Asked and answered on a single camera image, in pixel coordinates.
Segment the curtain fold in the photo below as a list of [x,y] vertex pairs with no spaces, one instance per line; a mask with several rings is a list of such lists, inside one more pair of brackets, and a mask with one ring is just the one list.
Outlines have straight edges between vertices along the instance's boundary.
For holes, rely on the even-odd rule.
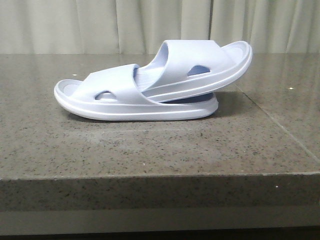
[[320,0],[1,0],[0,54],[155,54],[166,39],[320,53]]

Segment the white curtain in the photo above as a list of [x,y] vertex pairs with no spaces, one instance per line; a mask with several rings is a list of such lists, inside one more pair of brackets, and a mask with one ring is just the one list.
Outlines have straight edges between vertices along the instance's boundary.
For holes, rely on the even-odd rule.
[[0,0],[0,54],[154,54],[165,39],[320,53],[320,0]]

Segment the granite countertop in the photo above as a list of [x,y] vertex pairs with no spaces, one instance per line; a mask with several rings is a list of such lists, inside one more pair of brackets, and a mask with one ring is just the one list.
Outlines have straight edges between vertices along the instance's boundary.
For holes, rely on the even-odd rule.
[[98,121],[61,79],[152,55],[0,55],[0,212],[318,206],[320,55],[255,54],[213,115]]

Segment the speckled gray granite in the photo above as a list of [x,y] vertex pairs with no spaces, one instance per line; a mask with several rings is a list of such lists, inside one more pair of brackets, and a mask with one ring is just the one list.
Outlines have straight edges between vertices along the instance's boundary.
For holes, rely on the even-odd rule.
[[90,120],[54,98],[152,57],[0,55],[0,211],[319,205],[319,55],[255,55],[197,120]]

